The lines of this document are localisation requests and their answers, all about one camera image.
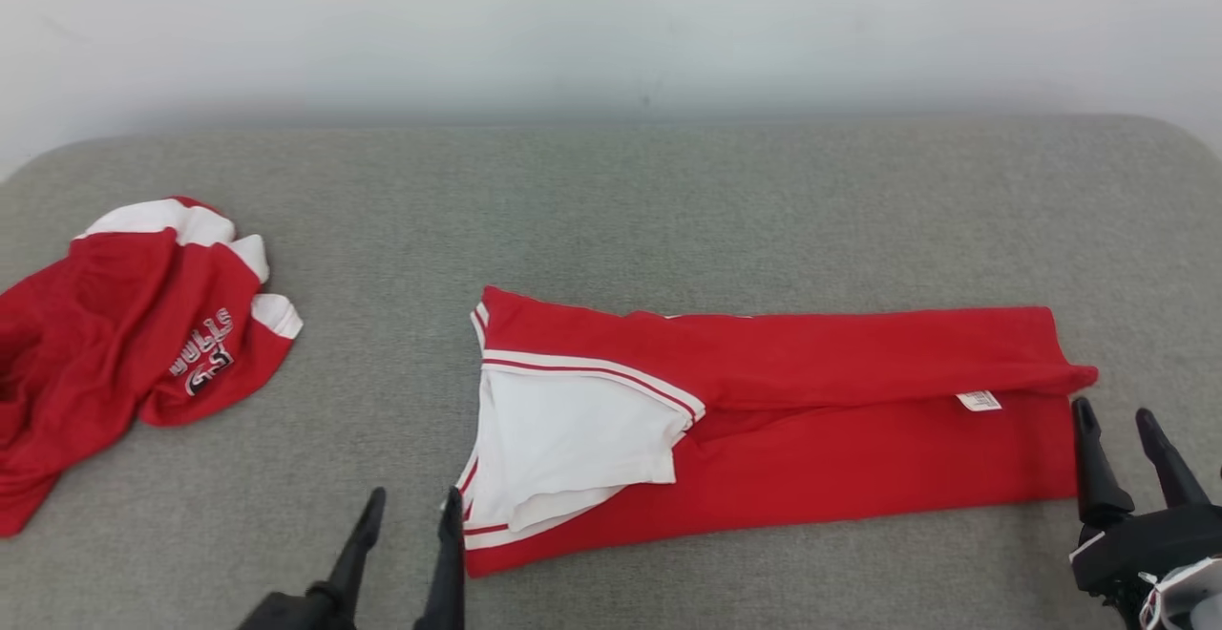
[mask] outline gray fabric surface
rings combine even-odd
[[[1069,359],[1102,370],[1091,397],[1139,509],[1158,504],[1140,404],[1222,499],[1222,166],[1157,121],[92,142],[0,186],[0,282],[167,194],[265,236],[270,291],[306,328],[244,403],[136,426],[70,470],[0,542],[0,626],[232,628],[326,574],[385,485],[358,618],[408,628],[475,433],[485,282],[610,311],[1047,304]],[[478,580],[468,609],[472,628],[1117,628],[1074,588],[1077,532],[1069,501],[726,532]]]

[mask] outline folded red jersey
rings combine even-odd
[[[106,214],[0,295],[0,536],[138,415],[186,425],[271,377],[302,321],[263,239],[191,199]]]
[[[615,314],[488,287],[467,570],[1074,494],[1048,309]]]

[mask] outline white fabric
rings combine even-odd
[[[1185,613],[1190,614],[1193,628],[1218,628],[1209,623],[1222,607],[1222,558],[1209,557],[1176,568],[1161,580],[1147,574],[1140,576],[1154,582],[1139,614],[1145,630],[1180,630],[1174,618]],[[1198,618],[1206,624],[1198,624]]]
[[[618,378],[485,365],[466,530],[507,530],[468,546],[538,534],[627,485],[675,482],[671,447],[690,421]]]
[[[664,378],[634,370],[616,361],[584,359],[584,357],[554,357],[546,353],[503,352],[489,348],[484,352],[484,370],[506,370],[514,374],[580,374],[585,377],[610,378],[616,383],[650,396],[688,418],[684,430],[704,418],[703,400]]]
[[[232,221],[219,216],[209,208],[203,208],[203,205],[187,208],[177,199],[147,200],[143,204],[115,208],[76,238],[114,233],[156,234],[165,230],[175,231],[175,242],[180,247],[186,247],[186,244],[196,244],[196,247],[224,244],[242,259],[251,272],[255,273],[259,283],[266,282],[271,273],[262,236],[249,234],[233,242],[237,230]]]
[[[1202,601],[1188,617],[1193,628],[1222,628],[1222,593]]]
[[[276,337],[296,339],[302,330],[302,317],[297,314],[297,308],[280,294],[255,294],[251,300],[251,314]]]

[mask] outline white tag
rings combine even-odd
[[[997,397],[990,394],[990,392],[967,392],[967,394],[956,394],[959,400],[970,411],[981,411],[981,409],[1001,409],[1001,404],[997,403]]]

